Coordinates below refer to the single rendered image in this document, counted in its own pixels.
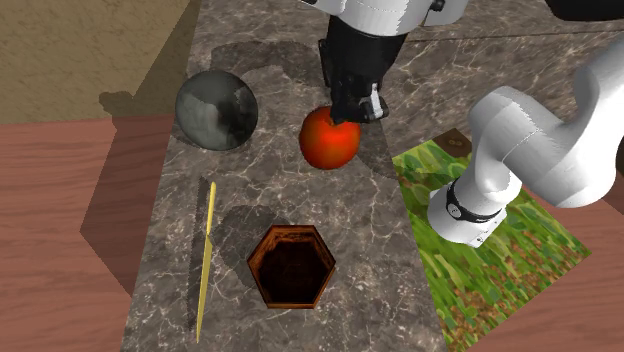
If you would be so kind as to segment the green patterned robot stand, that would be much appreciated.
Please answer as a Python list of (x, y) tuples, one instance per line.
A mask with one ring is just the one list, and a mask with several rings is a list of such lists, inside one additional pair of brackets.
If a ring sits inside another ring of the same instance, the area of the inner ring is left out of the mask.
[(392, 159), (449, 352), (466, 352), (591, 253), (526, 192), (482, 246), (438, 236), (429, 194), (464, 171), (470, 152), (451, 129)]

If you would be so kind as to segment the brown hexagonal wooden bowl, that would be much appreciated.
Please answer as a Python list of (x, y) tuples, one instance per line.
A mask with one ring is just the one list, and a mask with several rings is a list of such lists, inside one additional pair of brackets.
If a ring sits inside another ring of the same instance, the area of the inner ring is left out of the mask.
[(269, 309), (313, 309), (336, 265), (313, 225), (272, 225), (247, 259)]

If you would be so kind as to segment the grey marbled ball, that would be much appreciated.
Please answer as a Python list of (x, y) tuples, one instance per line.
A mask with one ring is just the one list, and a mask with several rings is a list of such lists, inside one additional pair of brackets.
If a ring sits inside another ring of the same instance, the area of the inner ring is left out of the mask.
[(252, 136), (258, 104), (249, 86), (223, 70), (199, 72), (181, 86), (175, 116), (186, 137), (207, 150), (235, 149)]

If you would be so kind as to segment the yellow knife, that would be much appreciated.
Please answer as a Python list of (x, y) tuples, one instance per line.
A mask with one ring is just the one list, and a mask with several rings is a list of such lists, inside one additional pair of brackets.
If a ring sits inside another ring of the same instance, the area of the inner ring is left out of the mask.
[(202, 271), (201, 271), (200, 286), (199, 286), (198, 313), (197, 313), (197, 321), (196, 321), (196, 343), (199, 343), (199, 340), (200, 340), (205, 302), (206, 302), (208, 280), (209, 280), (209, 274), (210, 274), (210, 264), (211, 264), (212, 250), (213, 250), (213, 246), (210, 240), (210, 232), (212, 228), (212, 221), (213, 221), (213, 214), (214, 214), (215, 196), (216, 196), (216, 183), (212, 182), (210, 185), (210, 193), (208, 197), (205, 243), (204, 243), (204, 250), (203, 250)]

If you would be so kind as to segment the red apple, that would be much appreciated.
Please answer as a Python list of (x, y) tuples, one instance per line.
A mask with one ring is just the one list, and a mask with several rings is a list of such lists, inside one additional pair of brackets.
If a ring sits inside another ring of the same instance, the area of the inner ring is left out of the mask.
[(335, 124), (330, 116), (330, 107), (323, 106), (310, 112), (304, 119), (299, 133), (299, 147), (311, 166), (332, 170), (353, 159), (358, 152), (360, 138), (359, 124)]

